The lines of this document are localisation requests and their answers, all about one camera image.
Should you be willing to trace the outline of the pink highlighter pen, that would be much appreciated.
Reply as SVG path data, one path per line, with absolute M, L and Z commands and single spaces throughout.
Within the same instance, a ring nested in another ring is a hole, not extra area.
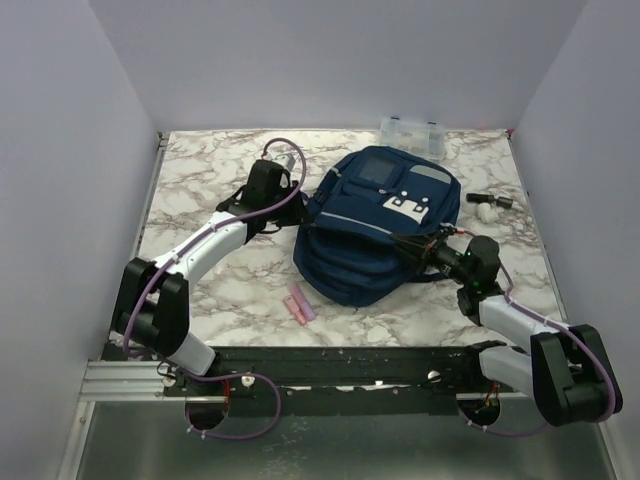
M 290 296 L 295 301 L 298 310 L 299 317 L 304 318 L 305 322 L 312 321 L 316 318 L 316 313 L 306 296 L 302 292 L 297 283 L 291 283 L 288 285 Z

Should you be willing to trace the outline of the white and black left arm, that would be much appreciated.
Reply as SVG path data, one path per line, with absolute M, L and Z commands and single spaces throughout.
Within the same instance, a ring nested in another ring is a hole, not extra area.
M 300 184 L 289 168 L 256 161 L 245 185 L 216 207 L 210 219 L 179 246 L 153 260 L 136 257 L 125 266 L 111 330 L 185 369 L 201 395 L 222 380 L 212 347 L 190 332 L 191 294 L 197 283 L 228 254 L 264 231 L 269 222 L 295 226 L 306 219 Z

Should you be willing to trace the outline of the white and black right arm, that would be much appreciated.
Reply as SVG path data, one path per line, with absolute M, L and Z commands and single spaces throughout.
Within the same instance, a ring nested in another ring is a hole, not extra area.
M 391 238 L 410 265 L 435 268 L 459 284 L 458 306 L 465 317 L 511 342 L 464 362 L 462 384 L 474 392 L 494 381 L 506 384 L 531 398 L 554 427 L 602 422 L 618 413 L 623 397 L 599 332 L 556 322 L 518 303 L 513 289 L 498 283 L 506 272 L 499 244 L 474 235 L 459 252 L 447 243 L 457 232 L 445 226 L 432 234 Z

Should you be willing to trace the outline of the navy blue student backpack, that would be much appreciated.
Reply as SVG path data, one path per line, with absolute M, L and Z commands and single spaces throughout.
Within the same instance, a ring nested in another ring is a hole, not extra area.
M 348 307 L 369 306 L 406 283 L 443 280 L 410 265 L 396 235 L 456 224 L 461 185 L 444 167 L 386 146 L 368 146 L 334 165 L 308 199 L 293 261 L 320 294 Z

